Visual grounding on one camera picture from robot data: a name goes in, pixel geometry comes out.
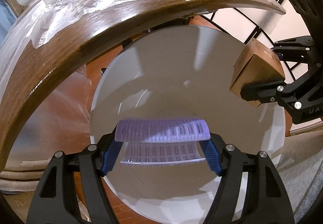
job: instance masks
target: small brown cardboard box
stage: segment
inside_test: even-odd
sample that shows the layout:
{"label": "small brown cardboard box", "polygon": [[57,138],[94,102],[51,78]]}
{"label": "small brown cardboard box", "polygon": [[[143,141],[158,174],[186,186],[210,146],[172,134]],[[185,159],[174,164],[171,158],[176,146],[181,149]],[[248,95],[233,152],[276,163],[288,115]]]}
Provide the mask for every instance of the small brown cardboard box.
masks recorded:
{"label": "small brown cardboard box", "polygon": [[[283,67],[278,56],[255,38],[245,46],[234,65],[230,91],[240,96],[241,89],[247,84],[260,84],[285,80]],[[261,103],[248,101],[254,107]]]}

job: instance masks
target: blue curtain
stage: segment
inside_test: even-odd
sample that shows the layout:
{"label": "blue curtain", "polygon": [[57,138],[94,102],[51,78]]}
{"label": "blue curtain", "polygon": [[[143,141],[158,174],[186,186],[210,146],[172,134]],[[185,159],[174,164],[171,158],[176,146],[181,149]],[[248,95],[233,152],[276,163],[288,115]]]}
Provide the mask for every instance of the blue curtain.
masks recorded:
{"label": "blue curtain", "polygon": [[5,36],[16,19],[17,17],[7,4],[6,0],[0,0],[0,49]]}

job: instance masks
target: brown box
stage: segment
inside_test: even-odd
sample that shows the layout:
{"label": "brown box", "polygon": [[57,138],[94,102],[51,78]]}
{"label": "brown box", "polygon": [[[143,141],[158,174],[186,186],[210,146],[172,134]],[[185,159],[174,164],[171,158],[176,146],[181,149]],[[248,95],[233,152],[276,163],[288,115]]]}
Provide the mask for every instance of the brown box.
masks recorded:
{"label": "brown box", "polygon": [[[230,91],[240,96],[246,84],[260,84],[285,80],[283,67],[278,56],[255,38],[245,46],[234,65]],[[261,103],[248,101],[254,107]]]}

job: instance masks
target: blue gripper pad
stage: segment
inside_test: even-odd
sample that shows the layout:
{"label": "blue gripper pad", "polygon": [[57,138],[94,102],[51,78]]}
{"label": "blue gripper pad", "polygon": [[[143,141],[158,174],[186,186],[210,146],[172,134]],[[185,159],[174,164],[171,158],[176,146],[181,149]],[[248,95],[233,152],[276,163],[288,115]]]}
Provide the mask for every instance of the blue gripper pad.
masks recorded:
{"label": "blue gripper pad", "polygon": [[110,146],[104,152],[101,167],[101,172],[103,173],[103,175],[106,176],[106,174],[113,169],[114,164],[116,163],[117,157],[122,148],[122,144],[123,142],[117,142],[115,140],[112,140]]}
{"label": "blue gripper pad", "polygon": [[201,140],[199,141],[199,143],[210,169],[217,175],[220,175],[220,173],[222,172],[220,164],[220,154],[213,144],[212,140]]}

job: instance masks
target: white bucket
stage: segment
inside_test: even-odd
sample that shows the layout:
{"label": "white bucket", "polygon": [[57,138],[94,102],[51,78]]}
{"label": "white bucket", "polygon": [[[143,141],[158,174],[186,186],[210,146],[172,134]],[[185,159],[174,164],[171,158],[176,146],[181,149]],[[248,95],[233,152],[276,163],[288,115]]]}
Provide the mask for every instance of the white bucket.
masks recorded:
{"label": "white bucket", "polygon": [[[96,90],[90,116],[97,143],[126,117],[196,116],[212,133],[243,152],[266,151],[274,164],[284,144],[284,109],[254,108],[229,91],[233,65],[244,44],[212,28],[177,26],[152,32],[118,55]],[[206,161],[179,166],[120,164],[124,147],[105,181],[131,209],[160,223],[202,223],[220,177]],[[236,212],[243,208],[243,174]]]}

